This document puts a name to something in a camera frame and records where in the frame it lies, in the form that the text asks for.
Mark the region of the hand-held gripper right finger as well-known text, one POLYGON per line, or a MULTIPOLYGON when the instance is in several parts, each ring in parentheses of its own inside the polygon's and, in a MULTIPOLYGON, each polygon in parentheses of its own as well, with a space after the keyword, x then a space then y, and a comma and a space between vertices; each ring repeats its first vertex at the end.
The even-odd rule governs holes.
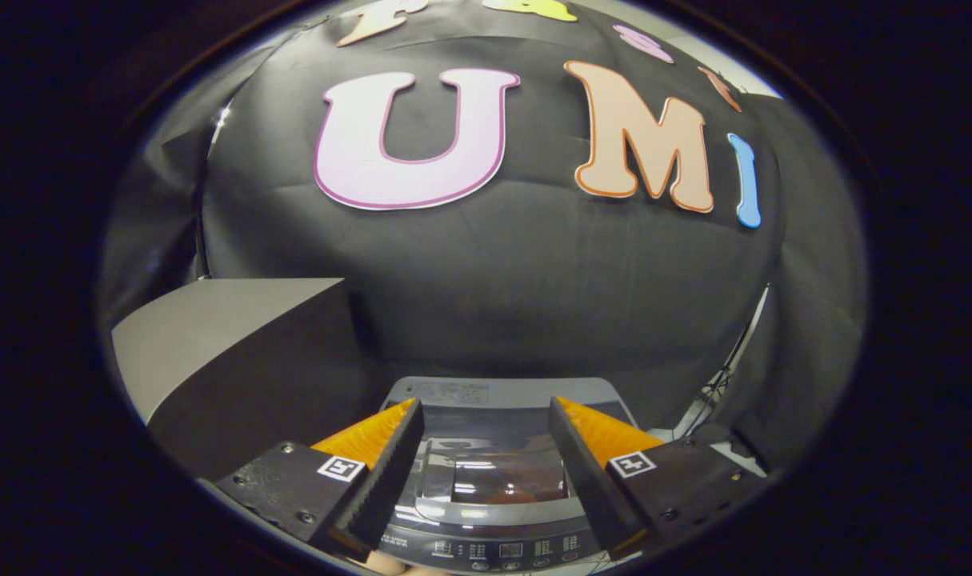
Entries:
POLYGON ((766 470, 727 431, 664 442, 554 396, 549 431, 587 522, 611 560, 686 546, 766 485, 766 470))

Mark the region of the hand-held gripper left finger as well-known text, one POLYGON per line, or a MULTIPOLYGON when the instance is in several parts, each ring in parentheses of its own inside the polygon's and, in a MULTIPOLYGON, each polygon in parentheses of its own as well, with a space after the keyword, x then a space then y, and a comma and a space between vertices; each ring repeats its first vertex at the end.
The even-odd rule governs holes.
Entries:
POLYGON ((278 442, 215 487, 292 539, 365 561, 390 524, 424 430, 422 402, 408 398, 316 444, 278 442))

